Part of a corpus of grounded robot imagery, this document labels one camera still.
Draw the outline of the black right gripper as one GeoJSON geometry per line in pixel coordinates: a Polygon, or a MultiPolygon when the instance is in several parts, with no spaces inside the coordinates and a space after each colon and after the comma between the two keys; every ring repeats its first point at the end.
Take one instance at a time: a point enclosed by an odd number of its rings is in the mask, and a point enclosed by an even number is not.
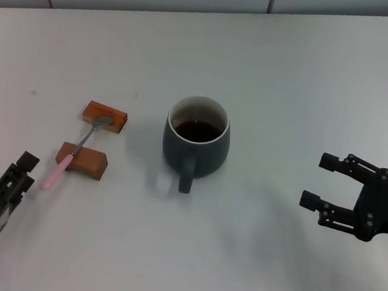
{"type": "Polygon", "coordinates": [[[312,212],[318,211],[320,226],[354,235],[364,242],[380,233],[388,234],[388,169],[379,169],[351,153],[343,160],[324,153],[319,167],[342,173],[364,185],[352,210],[304,190],[299,205],[312,212]]]}

